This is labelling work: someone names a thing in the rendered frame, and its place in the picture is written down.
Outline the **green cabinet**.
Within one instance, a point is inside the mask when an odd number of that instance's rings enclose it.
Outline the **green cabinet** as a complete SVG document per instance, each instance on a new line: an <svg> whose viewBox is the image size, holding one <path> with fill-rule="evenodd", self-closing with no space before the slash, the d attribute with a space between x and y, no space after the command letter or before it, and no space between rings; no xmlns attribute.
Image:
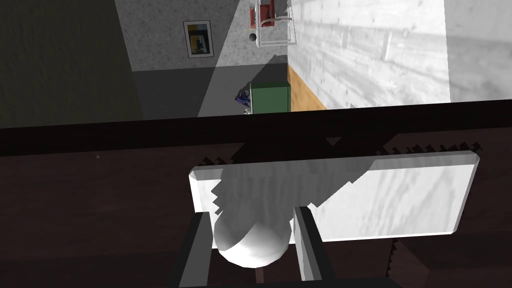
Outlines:
<svg viewBox="0 0 512 288"><path fill-rule="evenodd" d="M284 82L250 82L251 114L277 114L291 111L291 86Z"/></svg>

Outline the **dark brown cabinet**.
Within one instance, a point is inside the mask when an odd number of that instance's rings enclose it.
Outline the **dark brown cabinet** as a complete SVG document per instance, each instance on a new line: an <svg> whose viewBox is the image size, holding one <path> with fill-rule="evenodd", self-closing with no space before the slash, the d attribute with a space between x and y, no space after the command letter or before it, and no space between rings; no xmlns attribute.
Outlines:
<svg viewBox="0 0 512 288"><path fill-rule="evenodd" d="M190 170L468 149L451 235L328 242L340 279L512 288L512 100L0 129L0 288L164 288Z"/></svg>

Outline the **white round knob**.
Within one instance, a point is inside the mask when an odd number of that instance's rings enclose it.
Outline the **white round knob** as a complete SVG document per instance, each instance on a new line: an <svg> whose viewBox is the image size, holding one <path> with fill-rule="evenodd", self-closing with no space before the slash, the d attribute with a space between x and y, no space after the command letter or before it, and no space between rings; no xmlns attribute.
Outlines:
<svg viewBox="0 0 512 288"><path fill-rule="evenodd" d="M258 198L240 199L222 208L213 227L219 253L243 268L261 268L288 249L291 217L275 204Z"/></svg>

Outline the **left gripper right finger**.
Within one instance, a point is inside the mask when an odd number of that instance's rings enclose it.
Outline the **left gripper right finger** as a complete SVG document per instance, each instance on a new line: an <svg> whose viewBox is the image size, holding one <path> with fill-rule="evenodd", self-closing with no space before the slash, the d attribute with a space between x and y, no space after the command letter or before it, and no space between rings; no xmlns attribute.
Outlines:
<svg viewBox="0 0 512 288"><path fill-rule="evenodd" d="M313 214L307 206L294 208L293 235L301 280L336 279Z"/></svg>

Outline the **framed yellow picture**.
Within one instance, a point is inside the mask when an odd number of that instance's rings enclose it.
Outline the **framed yellow picture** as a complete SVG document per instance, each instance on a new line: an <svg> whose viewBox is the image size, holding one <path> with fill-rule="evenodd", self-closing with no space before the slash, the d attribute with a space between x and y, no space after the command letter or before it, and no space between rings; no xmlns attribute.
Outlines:
<svg viewBox="0 0 512 288"><path fill-rule="evenodd" d="M183 22L187 54L193 58L211 58L214 56L211 23L209 20Z"/></svg>

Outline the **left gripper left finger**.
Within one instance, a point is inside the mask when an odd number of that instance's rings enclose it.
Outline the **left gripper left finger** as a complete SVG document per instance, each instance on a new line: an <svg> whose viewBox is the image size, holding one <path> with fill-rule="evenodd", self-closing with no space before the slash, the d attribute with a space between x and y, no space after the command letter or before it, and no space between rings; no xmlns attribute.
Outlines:
<svg viewBox="0 0 512 288"><path fill-rule="evenodd" d="M167 288L206 286L212 246L210 213L196 212L178 251Z"/></svg>

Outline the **white shelf with red items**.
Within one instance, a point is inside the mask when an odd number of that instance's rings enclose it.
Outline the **white shelf with red items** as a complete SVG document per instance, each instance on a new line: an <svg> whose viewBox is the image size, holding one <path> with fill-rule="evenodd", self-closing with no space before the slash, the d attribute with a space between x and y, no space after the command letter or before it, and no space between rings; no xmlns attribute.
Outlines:
<svg viewBox="0 0 512 288"><path fill-rule="evenodd" d="M268 4L262 4L262 0L249 0L250 39L258 48L293 46L297 44L294 22L293 0L286 0L284 15L276 13L275 0L268 0ZM286 23L286 38L282 40L263 40L262 28L275 27L276 23Z"/></svg>

